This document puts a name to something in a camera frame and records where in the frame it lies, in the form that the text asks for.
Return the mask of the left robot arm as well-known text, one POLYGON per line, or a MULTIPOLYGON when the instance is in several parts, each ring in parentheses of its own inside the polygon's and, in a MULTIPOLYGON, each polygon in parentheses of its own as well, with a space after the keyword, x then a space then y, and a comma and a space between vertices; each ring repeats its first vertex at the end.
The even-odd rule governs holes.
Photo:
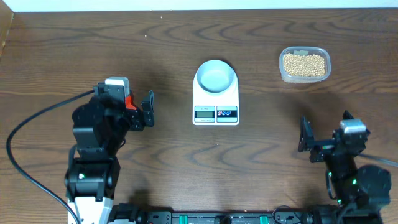
POLYGON ((154 92, 140 106, 123 85, 99 83, 87 104, 72 114, 76 145, 71 148, 64 182, 69 223, 114 222, 112 210, 121 166, 116 157, 128 131, 154 125, 154 92))

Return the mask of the orange plastic scoop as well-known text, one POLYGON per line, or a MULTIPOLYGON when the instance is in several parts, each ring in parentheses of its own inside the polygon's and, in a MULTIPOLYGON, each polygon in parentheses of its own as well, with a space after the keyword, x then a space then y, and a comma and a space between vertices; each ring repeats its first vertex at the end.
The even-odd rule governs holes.
POLYGON ((127 108, 127 109, 129 109, 129 110, 137 110, 137 107, 136 107, 136 105, 134 104, 134 101, 133 101, 133 96, 132 95, 128 95, 127 97, 125 97, 125 100, 124 100, 124 102, 125 102, 125 107, 127 108))

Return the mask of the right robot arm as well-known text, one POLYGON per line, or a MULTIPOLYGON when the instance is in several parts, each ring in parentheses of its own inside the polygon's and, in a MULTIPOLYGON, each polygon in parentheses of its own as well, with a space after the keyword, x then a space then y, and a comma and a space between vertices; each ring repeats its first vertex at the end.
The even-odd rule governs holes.
POLYGON ((308 151, 312 163, 325 163, 328 194, 338 202, 313 206, 301 215, 301 223, 382 224, 381 209, 391 201, 391 174, 376 165, 357 167, 354 161, 365 150, 369 135, 366 125, 348 111, 326 140, 316 140, 310 122, 300 119, 298 151, 308 151))

